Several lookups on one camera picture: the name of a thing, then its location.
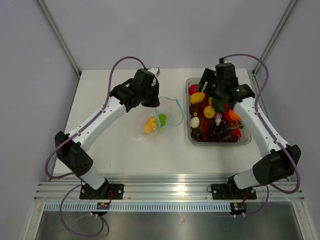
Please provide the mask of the green starfruit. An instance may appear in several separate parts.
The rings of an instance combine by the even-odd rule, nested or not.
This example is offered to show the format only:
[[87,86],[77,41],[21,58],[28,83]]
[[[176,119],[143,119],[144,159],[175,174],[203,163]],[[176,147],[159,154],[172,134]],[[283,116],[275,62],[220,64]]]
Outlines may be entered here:
[[160,129],[166,125],[167,116],[163,113],[160,113],[157,116],[157,128]]

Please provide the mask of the clear blue zip bag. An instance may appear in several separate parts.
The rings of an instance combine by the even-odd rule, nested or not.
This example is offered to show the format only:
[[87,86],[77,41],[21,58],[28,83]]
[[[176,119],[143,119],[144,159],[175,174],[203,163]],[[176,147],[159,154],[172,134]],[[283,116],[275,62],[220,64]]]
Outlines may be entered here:
[[135,137],[155,136],[182,124],[185,113],[178,99],[160,96],[159,103],[157,107],[143,107],[137,115],[132,125]]

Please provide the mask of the yellow orange mango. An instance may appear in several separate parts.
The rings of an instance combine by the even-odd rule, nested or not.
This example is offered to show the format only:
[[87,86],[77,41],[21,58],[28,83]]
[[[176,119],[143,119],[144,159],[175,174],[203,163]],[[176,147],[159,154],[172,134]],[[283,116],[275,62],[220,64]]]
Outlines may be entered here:
[[157,118],[151,116],[145,123],[143,131],[145,134],[151,134],[157,129]]

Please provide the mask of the small red pepper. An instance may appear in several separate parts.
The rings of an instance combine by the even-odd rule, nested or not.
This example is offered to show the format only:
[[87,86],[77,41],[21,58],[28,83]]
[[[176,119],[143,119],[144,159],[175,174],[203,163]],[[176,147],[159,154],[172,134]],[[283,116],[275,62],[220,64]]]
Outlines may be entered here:
[[233,131],[236,133],[236,135],[237,135],[238,138],[241,138],[241,137],[242,137],[242,133],[241,133],[241,130],[240,130],[239,128],[236,128],[236,129],[234,129]]

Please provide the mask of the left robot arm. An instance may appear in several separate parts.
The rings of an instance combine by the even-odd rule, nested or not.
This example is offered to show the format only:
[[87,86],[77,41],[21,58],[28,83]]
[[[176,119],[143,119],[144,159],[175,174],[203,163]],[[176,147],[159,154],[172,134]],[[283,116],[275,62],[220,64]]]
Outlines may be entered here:
[[110,199],[122,184],[110,184],[94,167],[88,150],[96,139],[118,118],[142,105],[155,108],[160,105],[160,69],[138,69],[133,78],[115,86],[109,99],[90,118],[69,133],[58,132],[55,137],[57,158],[81,180],[80,199]]

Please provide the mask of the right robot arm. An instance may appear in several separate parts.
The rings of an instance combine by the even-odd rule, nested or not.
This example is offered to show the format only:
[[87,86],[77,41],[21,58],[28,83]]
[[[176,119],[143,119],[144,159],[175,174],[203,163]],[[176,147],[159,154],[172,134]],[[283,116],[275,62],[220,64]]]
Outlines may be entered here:
[[274,182],[296,175],[296,187],[285,191],[293,194],[300,188],[297,164],[301,149],[289,143],[275,130],[261,111],[258,95],[247,84],[239,84],[235,66],[230,62],[219,63],[215,69],[205,68],[197,86],[211,97],[214,104],[229,109],[244,122],[253,136],[261,159],[252,168],[232,175],[222,185],[222,194],[233,199],[249,195],[254,187],[273,185]]

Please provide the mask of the clear plastic food bin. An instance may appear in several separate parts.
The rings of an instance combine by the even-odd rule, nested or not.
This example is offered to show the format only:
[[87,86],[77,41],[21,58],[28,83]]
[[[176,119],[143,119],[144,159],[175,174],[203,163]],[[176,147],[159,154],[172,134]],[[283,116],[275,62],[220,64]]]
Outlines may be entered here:
[[193,84],[197,84],[200,81],[199,77],[191,77],[188,78],[185,82],[185,118],[186,121],[186,134],[188,140],[195,146],[240,146],[240,145],[247,145],[251,142],[252,136],[248,129],[244,126],[242,129],[239,130],[241,133],[241,137],[238,139],[237,142],[199,142],[194,140],[191,137],[192,128],[190,125],[190,121],[192,116],[189,112],[187,112],[187,108],[190,107],[191,103],[189,101],[190,95],[188,92],[188,88],[191,87]]

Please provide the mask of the dark green avocado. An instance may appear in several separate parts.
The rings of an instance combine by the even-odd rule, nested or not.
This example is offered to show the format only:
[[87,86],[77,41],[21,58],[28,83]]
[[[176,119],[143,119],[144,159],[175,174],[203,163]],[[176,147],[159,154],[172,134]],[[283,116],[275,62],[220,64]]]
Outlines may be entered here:
[[216,112],[222,113],[222,114],[224,114],[226,112],[226,106],[225,106],[225,103],[222,100],[213,98],[211,100],[211,104],[212,104],[212,107],[214,108],[214,110]]

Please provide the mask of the orange fruit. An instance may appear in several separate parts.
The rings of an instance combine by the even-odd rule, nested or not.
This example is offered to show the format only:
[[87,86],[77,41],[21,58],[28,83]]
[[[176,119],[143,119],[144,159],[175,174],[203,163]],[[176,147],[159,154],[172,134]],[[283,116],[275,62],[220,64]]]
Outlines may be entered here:
[[232,109],[229,109],[227,114],[228,114],[229,118],[234,122],[238,122],[241,120],[241,118]]

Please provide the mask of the small yellow peach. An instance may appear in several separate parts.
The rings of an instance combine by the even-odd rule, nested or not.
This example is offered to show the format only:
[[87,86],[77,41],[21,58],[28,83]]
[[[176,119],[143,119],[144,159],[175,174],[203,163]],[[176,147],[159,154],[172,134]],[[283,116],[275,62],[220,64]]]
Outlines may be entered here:
[[212,119],[215,116],[216,111],[212,106],[208,105],[204,108],[203,114],[207,119]]

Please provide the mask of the red grape bunch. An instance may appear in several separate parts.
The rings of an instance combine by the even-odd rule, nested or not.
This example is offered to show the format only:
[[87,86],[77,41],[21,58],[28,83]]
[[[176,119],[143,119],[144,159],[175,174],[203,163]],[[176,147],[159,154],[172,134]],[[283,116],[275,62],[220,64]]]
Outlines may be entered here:
[[236,130],[236,129],[243,129],[244,125],[241,121],[227,121],[226,129],[227,130]]

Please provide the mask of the red lobster toy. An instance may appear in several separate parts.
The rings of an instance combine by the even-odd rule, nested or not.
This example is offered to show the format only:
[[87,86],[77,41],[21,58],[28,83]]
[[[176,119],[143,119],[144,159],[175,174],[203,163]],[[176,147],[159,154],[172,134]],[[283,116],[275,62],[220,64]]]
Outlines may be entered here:
[[204,100],[200,103],[201,104],[201,108],[202,108],[202,113],[200,115],[200,130],[202,131],[202,133],[206,133],[207,129],[206,127],[208,126],[208,121],[209,119],[205,117],[203,111],[204,108],[207,106],[212,106],[212,104],[209,101],[210,99],[208,98],[208,96],[205,96]]

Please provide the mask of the white egg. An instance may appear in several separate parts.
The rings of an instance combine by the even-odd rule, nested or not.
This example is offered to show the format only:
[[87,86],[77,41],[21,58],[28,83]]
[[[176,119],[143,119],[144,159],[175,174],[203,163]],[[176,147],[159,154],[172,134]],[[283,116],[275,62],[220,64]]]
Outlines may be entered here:
[[198,128],[200,125],[200,119],[199,117],[195,116],[190,120],[190,127],[193,129]]

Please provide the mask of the dark purple grape bunch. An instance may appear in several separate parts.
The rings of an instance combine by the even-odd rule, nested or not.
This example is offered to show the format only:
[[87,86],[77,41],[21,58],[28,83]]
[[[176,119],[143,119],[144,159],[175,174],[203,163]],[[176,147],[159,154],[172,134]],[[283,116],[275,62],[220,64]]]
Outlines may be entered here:
[[219,143],[222,136],[229,130],[229,124],[223,119],[218,125],[213,121],[205,128],[205,130],[206,132],[202,136],[204,142]]

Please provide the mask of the dark red apple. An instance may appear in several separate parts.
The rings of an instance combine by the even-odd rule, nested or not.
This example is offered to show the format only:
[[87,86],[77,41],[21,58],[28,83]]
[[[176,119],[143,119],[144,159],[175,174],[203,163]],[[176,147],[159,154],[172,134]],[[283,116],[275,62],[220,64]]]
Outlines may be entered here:
[[222,143],[236,143],[238,139],[238,135],[234,131],[230,130],[221,136],[220,141]]

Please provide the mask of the dark purple plum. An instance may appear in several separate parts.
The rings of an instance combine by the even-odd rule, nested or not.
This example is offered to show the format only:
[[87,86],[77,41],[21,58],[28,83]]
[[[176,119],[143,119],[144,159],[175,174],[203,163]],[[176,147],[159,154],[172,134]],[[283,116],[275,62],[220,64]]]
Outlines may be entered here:
[[199,128],[193,128],[190,133],[191,138],[197,142],[202,138],[202,135],[203,133]]

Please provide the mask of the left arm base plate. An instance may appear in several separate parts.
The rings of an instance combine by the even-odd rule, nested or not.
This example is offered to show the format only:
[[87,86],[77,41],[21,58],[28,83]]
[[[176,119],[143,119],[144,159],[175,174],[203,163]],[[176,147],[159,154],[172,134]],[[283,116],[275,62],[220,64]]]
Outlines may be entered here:
[[124,195],[124,185],[109,183],[100,189],[93,189],[88,184],[82,185],[79,198],[81,200],[122,200]]

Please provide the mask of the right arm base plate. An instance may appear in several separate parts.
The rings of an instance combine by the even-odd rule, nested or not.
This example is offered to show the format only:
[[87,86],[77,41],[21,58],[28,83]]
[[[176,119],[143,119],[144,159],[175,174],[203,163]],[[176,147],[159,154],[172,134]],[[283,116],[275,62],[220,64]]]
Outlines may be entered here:
[[253,187],[230,190],[226,183],[210,185],[213,200],[256,200],[257,194]]

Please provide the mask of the right aluminium frame post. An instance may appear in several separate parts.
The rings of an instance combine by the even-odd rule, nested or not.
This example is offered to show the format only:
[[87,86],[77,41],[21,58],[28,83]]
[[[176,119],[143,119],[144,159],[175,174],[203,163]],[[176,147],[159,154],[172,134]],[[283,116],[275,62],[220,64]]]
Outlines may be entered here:
[[260,60],[266,63],[268,56],[270,55],[272,49],[274,48],[278,38],[280,37],[282,31],[285,29],[286,24],[289,22],[291,15],[296,9],[299,0],[290,0],[288,5],[286,6],[281,18],[279,19],[270,39],[268,40],[261,56]]

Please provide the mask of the aluminium frame post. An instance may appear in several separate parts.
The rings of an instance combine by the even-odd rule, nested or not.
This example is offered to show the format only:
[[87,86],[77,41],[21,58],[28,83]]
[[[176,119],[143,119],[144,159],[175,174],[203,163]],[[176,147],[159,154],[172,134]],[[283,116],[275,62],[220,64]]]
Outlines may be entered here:
[[270,55],[272,49],[274,48],[278,38],[280,37],[282,31],[285,29],[286,24],[289,22],[291,15],[296,9],[299,0],[290,0],[288,5],[286,6],[281,18],[279,19],[270,39],[268,40],[261,56],[260,60],[266,63],[268,56]]
[[47,21],[47,24],[49,28],[51,29],[54,37],[56,38],[59,46],[61,47],[67,61],[69,62],[70,66],[72,67],[74,73],[78,78],[81,77],[82,71],[80,70],[75,58],[73,57],[66,41],[64,40],[63,35],[61,34],[61,31],[58,28],[58,25],[49,9],[49,7],[46,4],[45,0],[36,0],[36,3],[38,4],[40,11],[42,12],[45,20]]

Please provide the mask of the left aluminium frame post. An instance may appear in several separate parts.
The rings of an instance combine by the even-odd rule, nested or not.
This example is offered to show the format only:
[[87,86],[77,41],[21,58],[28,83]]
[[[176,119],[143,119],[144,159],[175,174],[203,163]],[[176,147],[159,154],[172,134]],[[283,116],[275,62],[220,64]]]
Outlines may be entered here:
[[56,38],[59,46],[61,47],[67,61],[69,62],[70,66],[72,67],[74,73],[78,78],[81,77],[82,71],[80,70],[75,58],[73,57],[66,41],[64,40],[63,35],[61,34],[61,31],[58,28],[58,25],[49,9],[49,7],[46,4],[45,0],[36,0],[36,3],[38,4],[40,11],[42,12],[45,20],[47,21],[47,24],[49,28],[51,29],[54,37]]

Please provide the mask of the aluminium mounting rail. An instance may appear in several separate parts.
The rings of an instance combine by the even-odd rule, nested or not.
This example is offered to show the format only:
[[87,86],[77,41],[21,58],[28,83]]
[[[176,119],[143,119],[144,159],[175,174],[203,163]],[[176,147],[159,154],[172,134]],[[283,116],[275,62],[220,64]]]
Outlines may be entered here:
[[[123,184],[122,202],[212,202],[211,184],[225,183],[224,173],[204,174],[116,174],[104,177],[112,184]],[[36,202],[59,201],[80,184],[75,176],[42,181],[36,187]]]

